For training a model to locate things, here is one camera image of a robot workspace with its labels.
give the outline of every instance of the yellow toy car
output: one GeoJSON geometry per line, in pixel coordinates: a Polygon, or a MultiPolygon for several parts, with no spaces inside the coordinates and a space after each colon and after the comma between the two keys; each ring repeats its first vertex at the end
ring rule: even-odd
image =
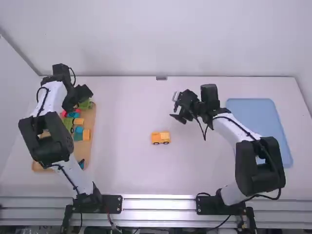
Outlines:
{"type": "Polygon", "coordinates": [[[153,132],[152,133],[152,143],[154,145],[159,145],[160,143],[169,144],[170,140],[170,133],[168,131],[163,132],[153,132]]]}

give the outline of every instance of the robotic arm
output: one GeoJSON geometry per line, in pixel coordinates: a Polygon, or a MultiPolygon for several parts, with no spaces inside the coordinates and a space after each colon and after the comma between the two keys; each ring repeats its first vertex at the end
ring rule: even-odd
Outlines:
{"type": "Polygon", "coordinates": [[[38,104],[33,113],[19,121],[19,130],[32,158],[43,168],[52,168],[67,181],[73,192],[73,205],[66,207],[62,233],[67,232],[73,210],[91,213],[103,206],[100,191],[84,174],[74,157],[73,139],[59,117],[63,109],[71,112],[92,95],[86,85],[74,87],[71,84],[68,66],[53,65],[53,75],[41,81],[37,92],[38,104]],[[50,135],[40,138],[43,131],[50,135]]]}
{"type": "Polygon", "coordinates": [[[274,137],[262,137],[246,128],[226,108],[220,108],[217,87],[206,84],[200,87],[201,101],[190,91],[175,92],[174,112],[180,106],[179,114],[171,114],[179,122],[187,120],[203,122],[212,130],[220,133],[231,144],[235,153],[235,182],[218,189],[216,198],[219,205],[231,206],[259,195],[283,188],[286,184],[281,153],[274,137]],[[265,159],[257,165],[256,157],[265,159]]]}

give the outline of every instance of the white wall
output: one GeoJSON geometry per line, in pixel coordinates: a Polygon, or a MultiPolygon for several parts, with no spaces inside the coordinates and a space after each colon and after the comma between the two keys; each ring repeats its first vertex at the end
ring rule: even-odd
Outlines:
{"type": "Polygon", "coordinates": [[[36,99],[39,77],[0,35],[0,173],[19,134],[18,121],[36,99]]]}
{"type": "Polygon", "coordinates": [[[41,75],[296,76],[312,111],[310,0],[0,2],[0,28],[41,75]]]}

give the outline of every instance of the blue tray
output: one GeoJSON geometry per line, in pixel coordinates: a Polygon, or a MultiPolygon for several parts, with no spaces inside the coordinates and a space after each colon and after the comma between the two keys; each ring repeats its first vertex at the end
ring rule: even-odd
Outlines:
{"type": "MultiPolygon", "coordinates": [[[[274,102],[269,98],[231,98],[226,107],[235,118],[247,128],[263,137],[275,137],[281,150],[284,168],[293,165],[293,158],[289,150],[282,124],[274,102]]],[[[264,159],[257,159],[257,164],[264,163],[264,159]]]]}

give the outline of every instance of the black bracket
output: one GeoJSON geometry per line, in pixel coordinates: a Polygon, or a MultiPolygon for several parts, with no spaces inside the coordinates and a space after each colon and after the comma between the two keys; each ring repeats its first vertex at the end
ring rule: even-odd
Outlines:
{"type": "MultiPolygon", "coordinates": [[[[120,214],[122,211],[122,196],[121,195],[102,195],[103,206],[98,210],[84,211],[81,210],[82,213],[96,213],[96,214],[120,214]]],[[[73,210],[73,213],[80,213],[79,209],[73,210]]]]}
{"type": "Polygon", "coordinates": [[[217,196],[197,196],[196,212],[198,215],[242,215],[246,210],[245,203],[226,206],[220,203],[217,196]]]}

